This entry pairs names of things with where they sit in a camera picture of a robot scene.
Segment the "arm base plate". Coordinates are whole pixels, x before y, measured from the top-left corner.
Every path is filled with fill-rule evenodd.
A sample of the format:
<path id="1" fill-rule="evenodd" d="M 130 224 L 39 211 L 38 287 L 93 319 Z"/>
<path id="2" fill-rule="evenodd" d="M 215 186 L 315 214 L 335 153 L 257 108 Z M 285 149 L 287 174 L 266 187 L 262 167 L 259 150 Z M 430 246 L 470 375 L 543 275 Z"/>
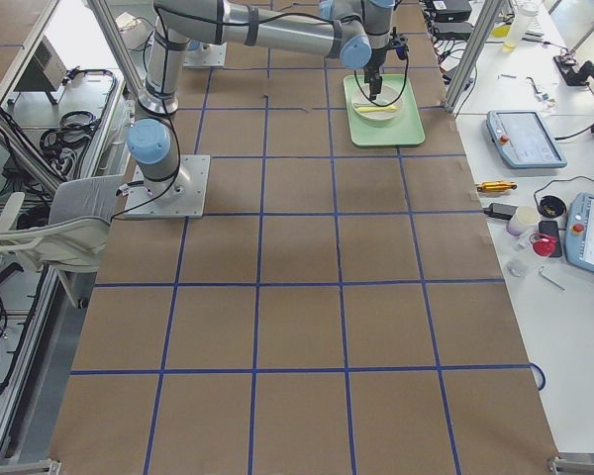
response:
<path id="1" fill-rule="evenodd" d="M 129 189 L 124 215 L 133 219 L 201 218 L 210 162 L 209 155 L 183 154 L 177 176 L 162 182 L 145 180 L 136 165 L 133 181 L 141 184 Z"/>
<path id="2" fill-rule="evenodd" d="M 184 54 L 183 67 L 187 69 L 223 67 L 226 52 L 227 45 L 211 45 L 191 41 Z"/>

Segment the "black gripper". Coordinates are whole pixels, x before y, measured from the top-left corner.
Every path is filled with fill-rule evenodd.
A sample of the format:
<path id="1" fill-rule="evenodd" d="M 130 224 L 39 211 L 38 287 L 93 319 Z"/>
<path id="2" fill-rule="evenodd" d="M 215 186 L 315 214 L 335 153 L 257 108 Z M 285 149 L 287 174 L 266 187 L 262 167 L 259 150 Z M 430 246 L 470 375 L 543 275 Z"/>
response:
<path id="1" fill-rule="evenodd" d="M 380 94 L 382 88 L 381 67 L 386 60 L 389 47 L 376 48 L 371 51 L 371 57 L 363 68 L 363 82 L 368 85 L 370 94 Z"/>

